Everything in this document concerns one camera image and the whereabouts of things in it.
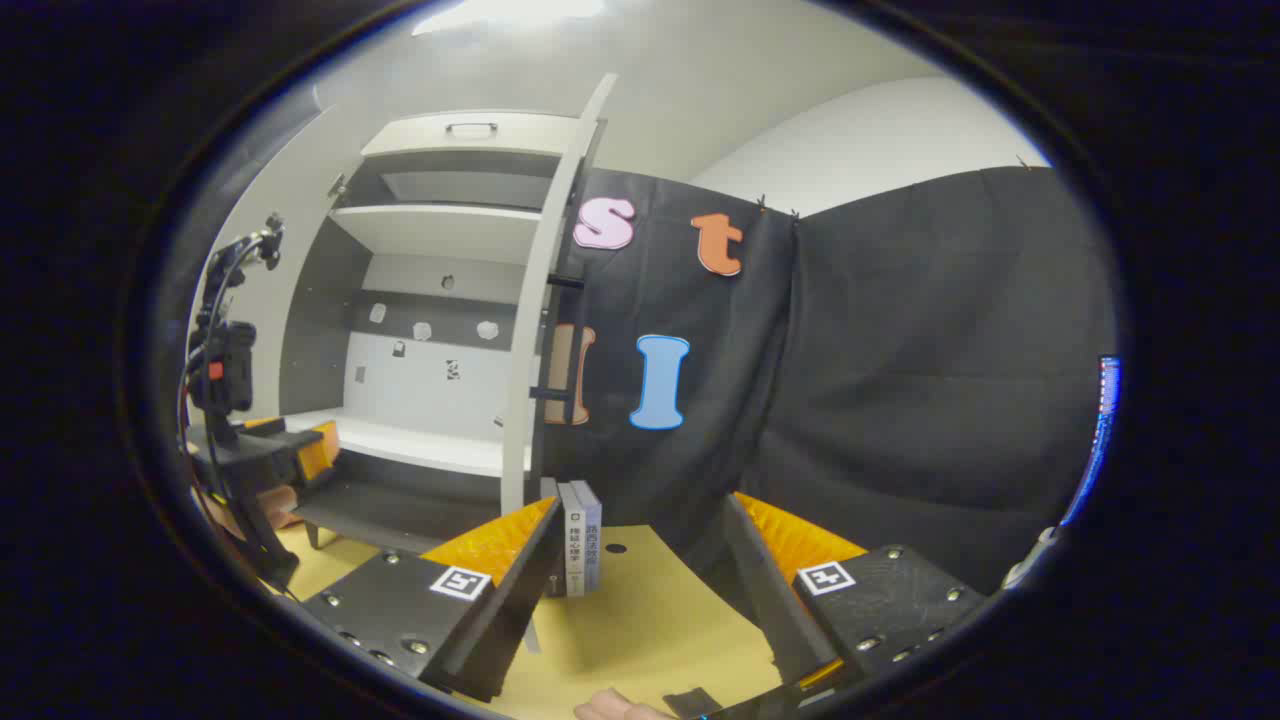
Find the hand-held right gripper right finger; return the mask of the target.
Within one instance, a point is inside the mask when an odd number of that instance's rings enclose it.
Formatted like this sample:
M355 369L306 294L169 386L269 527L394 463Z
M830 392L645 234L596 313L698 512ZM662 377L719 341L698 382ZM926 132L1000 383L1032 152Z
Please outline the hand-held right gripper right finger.
M790 689L826 691L890 673L987 601L914 548L865 550L741 492L722 503L722 532Z

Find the black backdrop cloth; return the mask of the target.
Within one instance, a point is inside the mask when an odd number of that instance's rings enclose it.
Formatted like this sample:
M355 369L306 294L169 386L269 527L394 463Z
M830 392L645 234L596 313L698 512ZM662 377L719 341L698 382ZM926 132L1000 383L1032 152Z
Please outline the black backdrop cloth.
M928 179L795 218L621 170L634 237L573 246L589 419L541 471L585 480L694 570L732 491L989 593L1066 510L1117 350L1105 240L1046 167Z

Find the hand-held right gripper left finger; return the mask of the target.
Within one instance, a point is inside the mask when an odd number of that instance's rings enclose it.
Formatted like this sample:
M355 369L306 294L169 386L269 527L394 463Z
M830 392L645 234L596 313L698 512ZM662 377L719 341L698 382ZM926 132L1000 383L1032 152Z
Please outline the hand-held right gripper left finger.
M564 538L543 498L429 553L357 566L303 607L406 676L488 702L499 696Z

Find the white grey shoe cabinet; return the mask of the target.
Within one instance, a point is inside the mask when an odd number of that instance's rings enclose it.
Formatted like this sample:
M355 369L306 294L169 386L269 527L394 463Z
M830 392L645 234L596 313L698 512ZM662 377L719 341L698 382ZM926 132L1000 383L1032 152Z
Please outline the white grey shoe cabinet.
M547 411L567 423L579 404L588 273L571 258L570 229L603 111L543 302L526 502L541 495ZM298 507L314 548L347 536L429 550L502 515L517 296L579 114L428 113L389 122L362 149L352 187L326 217L367 254L343 304L346 375L337 398L288 418L294 428L334 421L340 441L338 475L306 491Z

